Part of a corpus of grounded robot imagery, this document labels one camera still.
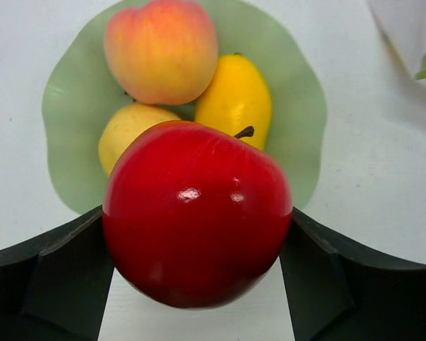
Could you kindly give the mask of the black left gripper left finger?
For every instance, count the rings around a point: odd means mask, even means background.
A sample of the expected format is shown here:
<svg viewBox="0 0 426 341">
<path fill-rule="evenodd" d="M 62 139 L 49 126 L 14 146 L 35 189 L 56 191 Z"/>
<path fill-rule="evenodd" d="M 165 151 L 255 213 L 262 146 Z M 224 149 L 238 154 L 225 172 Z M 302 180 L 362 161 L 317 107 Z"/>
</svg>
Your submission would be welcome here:
<svg viewBox="0 0 426 341">
<path fill-rule="evenodd" d="M 113 272 L 101 207 L 0 250 L 0 340 L 97 340 Z"/>
</svg>

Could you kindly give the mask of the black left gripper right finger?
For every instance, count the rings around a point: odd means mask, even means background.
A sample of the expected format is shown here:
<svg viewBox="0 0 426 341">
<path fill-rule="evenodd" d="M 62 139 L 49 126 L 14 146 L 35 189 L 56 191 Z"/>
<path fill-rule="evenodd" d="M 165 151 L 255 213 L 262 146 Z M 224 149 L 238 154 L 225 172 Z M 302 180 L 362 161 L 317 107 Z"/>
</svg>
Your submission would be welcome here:
<svg viewBox="0 0 426 341">
<path fill-rule="evenodd" d="M 426 340 L 426 264 L 360 244 L 298 209 L 280 264 L 296 340 Z"/>
</svg>

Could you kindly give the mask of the red fake apple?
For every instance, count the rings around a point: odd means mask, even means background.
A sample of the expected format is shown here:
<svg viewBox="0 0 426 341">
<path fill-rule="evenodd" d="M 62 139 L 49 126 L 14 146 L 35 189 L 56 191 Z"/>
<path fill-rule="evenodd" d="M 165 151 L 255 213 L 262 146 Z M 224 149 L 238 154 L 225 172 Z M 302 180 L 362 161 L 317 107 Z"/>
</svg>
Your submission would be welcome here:
<svg viewBox="0 0 426 341">
<path fill-rule="evenodd" d="M 249 145 L 191 121 L 157 124 L 115 165 L 102 225 L 118 272 L 137 291 L 175 308 L 216 308 L 253 288 L 288 233 L 288 179 Z"/>
</svg>

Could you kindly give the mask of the yellow fake banana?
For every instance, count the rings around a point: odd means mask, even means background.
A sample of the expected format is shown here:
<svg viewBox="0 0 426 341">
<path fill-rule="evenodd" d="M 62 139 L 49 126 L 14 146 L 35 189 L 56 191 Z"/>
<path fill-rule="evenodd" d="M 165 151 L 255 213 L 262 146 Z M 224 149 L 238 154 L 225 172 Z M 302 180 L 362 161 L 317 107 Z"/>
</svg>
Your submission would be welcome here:
<svg viewBox="0 0 426 341">
<path fill-rule="evenodd" d="M 247 126 L 254 134 L 244 141 L 265 148 L 271 125 L 271 92 L 259 69 L 239 54 L 223 55 L 205 92 L 197 99 L 195 121 L 234 136 Z"/>
</svg>

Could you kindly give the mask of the peach coloured fake peach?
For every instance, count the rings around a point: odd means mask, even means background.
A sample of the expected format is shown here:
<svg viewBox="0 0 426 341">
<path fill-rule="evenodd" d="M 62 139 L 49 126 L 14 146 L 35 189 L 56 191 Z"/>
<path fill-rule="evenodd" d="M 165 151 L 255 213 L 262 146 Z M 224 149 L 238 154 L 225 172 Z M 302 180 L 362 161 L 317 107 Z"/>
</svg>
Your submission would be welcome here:
<svg viewBox="0 0 426 341">
<path fill-rule="evenodd" d="M 150 1 L 116 12 L 106 25 L 104 51 L 116 81 L 146 104 L 198 98 L 219 57 L 214 24 L 195 1 Z"/>
</svg>

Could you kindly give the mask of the white plastic bag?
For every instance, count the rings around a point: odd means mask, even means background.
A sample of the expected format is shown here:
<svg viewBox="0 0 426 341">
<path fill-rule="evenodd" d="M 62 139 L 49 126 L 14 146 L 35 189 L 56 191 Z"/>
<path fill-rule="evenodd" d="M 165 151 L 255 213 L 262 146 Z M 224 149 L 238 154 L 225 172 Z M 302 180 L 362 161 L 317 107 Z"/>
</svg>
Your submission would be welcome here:
<svg viewBox="0 0 426 341">
<path fill-rule="evenodd" d="M 409 74 L 426 80 L 426 1 L 369 1 L 368 6 Z"/>
</svg>

